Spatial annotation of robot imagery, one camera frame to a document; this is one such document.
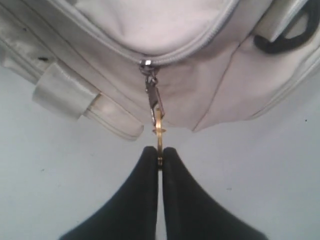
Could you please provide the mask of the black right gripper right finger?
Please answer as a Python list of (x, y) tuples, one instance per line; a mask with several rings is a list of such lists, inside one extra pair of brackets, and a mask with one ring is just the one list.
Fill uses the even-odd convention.
[(162, 192), (169, 240), (267, 239), (209, 196), (173, 147), (163, 151)]

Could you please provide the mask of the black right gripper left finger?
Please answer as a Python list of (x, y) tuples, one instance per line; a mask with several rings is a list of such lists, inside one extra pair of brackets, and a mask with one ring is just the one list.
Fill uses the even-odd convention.
[(61, 236), (62, 240), (154, 240), (158, 214), (158, 159), (143, 149), (129, 177), (97, 212)]

